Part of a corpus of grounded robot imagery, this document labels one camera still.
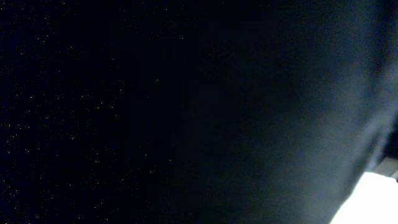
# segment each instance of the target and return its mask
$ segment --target dark background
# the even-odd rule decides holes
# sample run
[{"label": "dark background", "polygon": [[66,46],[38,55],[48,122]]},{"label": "dark background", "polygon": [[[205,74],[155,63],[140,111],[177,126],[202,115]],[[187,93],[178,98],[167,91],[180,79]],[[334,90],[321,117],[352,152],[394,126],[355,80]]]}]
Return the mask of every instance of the dark background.
[{"label": "dark background", "polygon": [[174,190],[171,139],[190,80],[225,72],[214,30],[271,16],[272,5],[48,0],[1,8],[0,220],[195,222],[161,202]]}]

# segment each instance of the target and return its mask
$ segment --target white light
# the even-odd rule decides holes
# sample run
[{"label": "white light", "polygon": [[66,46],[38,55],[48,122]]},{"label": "white light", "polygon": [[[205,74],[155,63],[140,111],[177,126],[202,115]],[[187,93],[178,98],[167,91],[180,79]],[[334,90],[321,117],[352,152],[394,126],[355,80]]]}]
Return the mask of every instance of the white light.
[{"label": "white light", "polygon": [[366,172],[330,224],[396,224],[397,201],[395,179]]}]

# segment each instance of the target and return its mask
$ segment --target overexposed white surface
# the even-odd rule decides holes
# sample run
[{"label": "overexposed white surface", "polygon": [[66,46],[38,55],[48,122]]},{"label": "overexposed white surface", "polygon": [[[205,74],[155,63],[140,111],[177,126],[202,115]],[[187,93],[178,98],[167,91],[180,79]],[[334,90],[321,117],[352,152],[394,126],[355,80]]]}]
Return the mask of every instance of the overexposed white surface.
[{"label": "overexposed white surface", "polygon": [[396,180],[366,172],[330,224],[397,224],[397,214]]}]

